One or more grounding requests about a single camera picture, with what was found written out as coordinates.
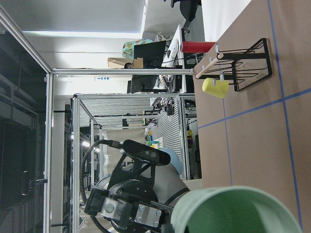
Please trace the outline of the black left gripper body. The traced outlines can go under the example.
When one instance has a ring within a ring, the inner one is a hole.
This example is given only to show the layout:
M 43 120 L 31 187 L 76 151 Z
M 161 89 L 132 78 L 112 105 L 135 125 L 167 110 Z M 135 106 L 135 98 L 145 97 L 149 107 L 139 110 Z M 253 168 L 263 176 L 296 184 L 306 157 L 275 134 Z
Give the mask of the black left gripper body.
M 85 213 L 108 220 L 119 233 L 173 233 L 173 208 L 158 202 L 147 184 L 128 180 L 111 188 L 92 188 L 85 201 Z

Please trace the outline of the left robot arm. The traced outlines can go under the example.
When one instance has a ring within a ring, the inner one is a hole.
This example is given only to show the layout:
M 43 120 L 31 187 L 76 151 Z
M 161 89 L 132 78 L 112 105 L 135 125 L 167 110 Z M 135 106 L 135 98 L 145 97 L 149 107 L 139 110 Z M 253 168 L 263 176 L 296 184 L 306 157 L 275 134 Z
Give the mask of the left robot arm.
M 85 213 L 106 233 L 101 215 L 119 233 L 172 233 L 171 219 L 179 199 L 189 192 L 166 149 L 149 146 L 121 149 L 122 157 L 108 178 L 107 188 L 81 190 Z

